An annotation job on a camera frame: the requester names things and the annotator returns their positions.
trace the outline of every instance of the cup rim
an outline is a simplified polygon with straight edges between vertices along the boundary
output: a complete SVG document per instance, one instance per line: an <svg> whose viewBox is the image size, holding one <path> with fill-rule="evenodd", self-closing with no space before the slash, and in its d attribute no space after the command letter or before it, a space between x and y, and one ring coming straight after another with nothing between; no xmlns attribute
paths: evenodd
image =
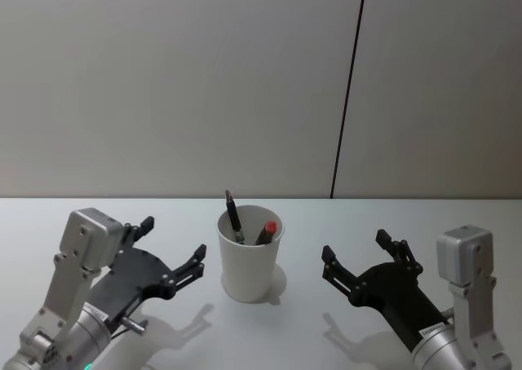
<svg viewBox="0 0 522 370"><path fill-rule="evenodd" d="M219 229L219 221L221 220L221 217L223 217L225 214L228 214L228 211L227 210L224 210L223 213L221 213L221 215L219 215L219 218L218 220L216 221L216 224L215 224L215 230L218 232L218 236L219 238L224 238L227 242L229 242L230 244L233 244L234 246L238 246L238 247L241 247L241 249L248 249L248 248L252 248L252 249L261 249L263 247L266 247L266 246L270 246L272 244L276 244L278 242L281 241L281 237L283 236L283 234L285 234L285 223L283 222L283 220L281 219L281 217L279 216L279 214L277 214L275 211L273 211L272 209L268 209L267 207L264 207L262 205L238 205L237 208L241 208L241 207L259 207L261 209L266 209L268 211L270 211L271 213L274 213L278 218L279 218L279 222L281 222L281 232L279 233L279 235L274 239L272 240L272 242L270 244L263 244L263 245L241 245L241 244L238 244L237 242L235 241L232 241L230 240L229 238L227 238L222 232L221 230Z"/></svg>

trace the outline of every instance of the black pen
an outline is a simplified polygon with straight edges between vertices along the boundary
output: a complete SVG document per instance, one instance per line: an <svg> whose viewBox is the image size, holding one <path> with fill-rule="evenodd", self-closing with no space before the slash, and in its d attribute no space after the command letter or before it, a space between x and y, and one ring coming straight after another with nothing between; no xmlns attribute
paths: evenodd
<svg viewBox="0 0 522 370"><path fill-rule="evenodd" d="M225 197L227 199L228 217L230 218L230 223L232 224L232 230L234 230L234 237L236 238L236 242L238 244L243 245L245 243L245 235L243 234L243 230L241 229L241 222L239 222L239 217L237 216L236 203L234 203L232 194L228 189L225 190Z"/></svg>
<svg viewBox="0 0 522 370"><path fill-rule="evenodd" d="M263 230L259 233L258 239L255 241L256 245L266 245L272 242L272 238L277 231L277 222L268 221L264 224Z"/></svg>

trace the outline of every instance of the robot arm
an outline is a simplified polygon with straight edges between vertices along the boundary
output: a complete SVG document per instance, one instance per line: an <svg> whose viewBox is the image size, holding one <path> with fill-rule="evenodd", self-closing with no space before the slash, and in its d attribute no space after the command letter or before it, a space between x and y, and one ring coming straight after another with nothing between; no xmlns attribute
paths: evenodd
<svg viewBox="0 0 522 370"><path fill-rule="evenodd" d="M455 298L454 325L418 287L422 267L406 241L392 241L379 230L376 241L393 262L355 277L323 249L323 278L353 306L379 311L412 352L422 370L510 370L511 362L493 331L493 237L477 227L462 227L439 238L440 276L450 281Z"/></svg>
<svg viewBox="0 0 522 370"><path fill-rule="evenodd" d="M171 299L199 279L206 253L201 245L172 271L156 256L133 248L153 227L152 217L133 227L96 209L72 212L44 305L20 334L20 350L4 370L83 370L120 326L143 333L145 325L134 322L132 312L146 299ZM111 271L91 289L104 266Z"/></svg>

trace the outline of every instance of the white table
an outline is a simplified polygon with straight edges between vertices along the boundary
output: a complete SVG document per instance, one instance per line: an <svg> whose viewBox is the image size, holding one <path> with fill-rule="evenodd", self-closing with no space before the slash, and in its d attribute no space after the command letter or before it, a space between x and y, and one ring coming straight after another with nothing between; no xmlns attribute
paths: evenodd
<svg viewBox="0 0 522 370"><path fill-rule="evenodd" d="M124 222L152 215L156 228L137 245L175 267L206 243L205 276L169 302L151 300L135 318L150 321L145 337L127 333L95 363L103 370L409 370L409 353L383 317L352 307L321 278L330 244L360 274L388 260L374 243L385 228L407 239L424 266L420 285L440 308L452 304L436 269L436 236L473 224L493 232L495 324L513 368L522 365L522 201L506 200L238 200L276 211L285 222L278 264L286 287L272 303L246 305L223 291L217 217L222 200L0 200L0 359L14 354L18 334L42 304L70 211L96 207ZM335 332L329 322L335 322ZM340 343L334 344L337 336Z"/></svg>

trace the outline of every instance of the red cap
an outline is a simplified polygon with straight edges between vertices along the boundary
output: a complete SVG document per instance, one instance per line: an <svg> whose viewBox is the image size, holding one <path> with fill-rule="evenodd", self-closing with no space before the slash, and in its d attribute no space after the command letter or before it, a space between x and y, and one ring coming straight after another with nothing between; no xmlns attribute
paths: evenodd
<svg viewBox="0 0 522 370"><path fill-rule="evenodd" d="M276 234L277 222L276 221L268 221L268 222L266 222L264 224L264 230L266 230L268 234Z"/></svg>

